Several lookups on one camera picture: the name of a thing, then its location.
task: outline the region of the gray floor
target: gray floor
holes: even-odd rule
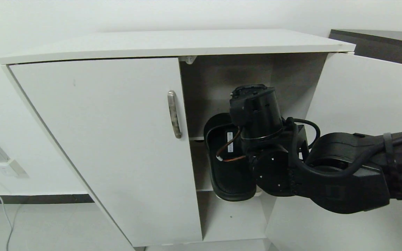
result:
[[[15,218],[10,251],[124,251],[128,241],[94,203],[6,205]],[[9,226],[0,205],[0,250]]]

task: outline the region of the open cabinet door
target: open cabinet door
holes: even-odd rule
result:
[[[330,54],[306,119],[322,135],[402,131],[402,64]],[[314,131],[307,133],[311,141]],[[344,215],[307,198],[279,197],[266,234],[280,251],[402,250],[402,201]]]

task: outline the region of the black cable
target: black cable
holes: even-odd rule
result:
[[[321,178],[347,178],[356,173],[356,171],[361,168],[364,163],[366,163],[373,155],[382,151],[385,147],[384,142],[375,144],[369,149],[363,151],[361,155],[359,155],[346,169],[339,172],[323,172],[309,167],[299,159],[299,155],[297,154],[297,137],[299,134],[299,129],[294,123],[294,119],[292,117],[287,118],[286,121],[291,124],[293,130],[291,151],[289,151],[291,154],[292,162],[295,164],[296,167],[300,168],[301,170]],[[394,139],[392,141],[392,144],[394,146],[402,145],[402,137]]]
[[[314,143],[316,143],[316,141],[320,138],[320,129],[317,124],[314,124],[313,122],[305,119],[294,119],[294,122],[309,124],[310,126],[314,127],[314,129],[316,130],[316,137],[314,138],[313,142],[308,146],[308,149],[313,148]]]

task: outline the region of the robotic arm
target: robotic arm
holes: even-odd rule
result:
[[[321,137],[313,122],[281,117],[273,87],[241,86],[231,96],[232,122],[239,128],[253,177],[265,192],[307,197],[335,213],[367,211],[388,205],[390,199],[402,200],[402,132]],[[311,145],[304,126],[297,123],[316,129]]]

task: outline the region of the white label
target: white label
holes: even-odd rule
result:
[[[233,139],[233,133],[232,132],[228,132],[228,142],[231,141]],[[228,152],[233,152],[233,142],[228,145]]]

